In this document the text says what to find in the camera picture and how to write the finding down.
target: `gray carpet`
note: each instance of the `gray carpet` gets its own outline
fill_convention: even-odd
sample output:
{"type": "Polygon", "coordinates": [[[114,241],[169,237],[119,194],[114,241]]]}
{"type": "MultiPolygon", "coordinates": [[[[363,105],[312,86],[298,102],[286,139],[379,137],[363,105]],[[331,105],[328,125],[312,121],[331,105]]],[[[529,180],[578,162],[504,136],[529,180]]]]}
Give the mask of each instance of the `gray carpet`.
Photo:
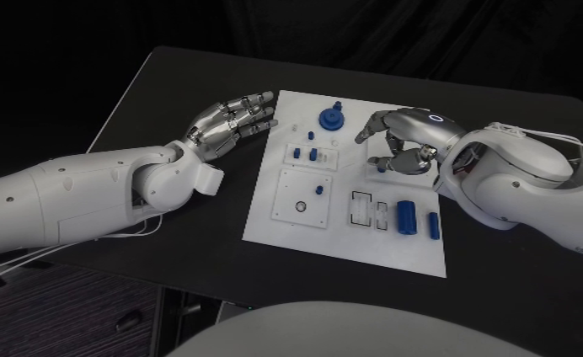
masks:
{"type": "Polygon", "coordinates": [[[158,287],[86,269],[16,269],[0,288],[2,357],[145,357],[158,287]],[[116,333],[133,309],[142,323],[116,333]]]}

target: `circular hole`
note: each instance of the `circular hole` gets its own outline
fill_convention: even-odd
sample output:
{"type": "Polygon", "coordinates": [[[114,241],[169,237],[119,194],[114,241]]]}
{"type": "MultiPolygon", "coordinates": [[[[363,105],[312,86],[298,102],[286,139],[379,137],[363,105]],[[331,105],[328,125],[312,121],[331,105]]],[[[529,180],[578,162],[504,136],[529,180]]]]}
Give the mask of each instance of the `circular hole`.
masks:
{"type": "Polygon", "coordinates": [[[304,201],[296,202],[296,209],[298,209],[299,212],[306,211],[306,203],[304,201]]]}

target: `blue cylinder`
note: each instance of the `blue cylinder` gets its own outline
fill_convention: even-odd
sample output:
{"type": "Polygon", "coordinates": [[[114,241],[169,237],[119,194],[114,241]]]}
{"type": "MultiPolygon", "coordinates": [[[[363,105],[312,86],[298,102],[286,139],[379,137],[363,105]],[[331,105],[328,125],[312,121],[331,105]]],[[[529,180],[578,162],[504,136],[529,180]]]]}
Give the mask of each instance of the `blue cylinder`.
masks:
{"type": "Polygon", "coordinates": [[[319,124],[325,130],[337,131],[344,126],[344,114],[338,109],[327,109],[319,114],[319,124]]]}
{"type": "Polygon", "coordinates": [[[441,240],[441,216],[436,212],[429,213],[429,235],[435,241],[441,240]]]}
{"type": "Polygon", "coordinates": [[[403,235],[418,234],[416,203],[413,201],[400,201],[397,203],[397,225],[399,233],[403,235]]]}

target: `black table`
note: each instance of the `black table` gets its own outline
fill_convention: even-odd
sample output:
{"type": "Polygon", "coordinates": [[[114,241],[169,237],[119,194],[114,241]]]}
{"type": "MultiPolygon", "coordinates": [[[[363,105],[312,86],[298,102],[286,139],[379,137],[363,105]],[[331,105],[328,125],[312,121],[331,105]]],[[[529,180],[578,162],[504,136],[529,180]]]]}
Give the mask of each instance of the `black table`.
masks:
{"type": "MultiPolygon", "coordinates": [[[[468,129],[491,121],[583,136],[573,98],[158,48],[91,151],[165,145],[215,102],[280,89],[433,109],[468,129]]],[[[351,301],[423,313],[543,355],[583,355],[583,255],[529,226],[500,232],[442,202],[448,279],[241,240],[267,134],[214,164],[215,197],[195,193],[161,231],[87,242],[48,259],[249,306],[351,301]]]]}

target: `black curtain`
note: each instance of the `black curtain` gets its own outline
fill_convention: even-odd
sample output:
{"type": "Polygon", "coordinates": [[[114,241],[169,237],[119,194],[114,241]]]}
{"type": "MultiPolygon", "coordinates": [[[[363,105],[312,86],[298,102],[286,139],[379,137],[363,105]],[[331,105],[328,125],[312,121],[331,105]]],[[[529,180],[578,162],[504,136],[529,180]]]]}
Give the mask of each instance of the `black curtain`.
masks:
{"type": "Polygon", "coordinates": [[[579,96],[582,0],[3,0],[3,20],[26,162],[83,152],[158,45],[579,96]]]}

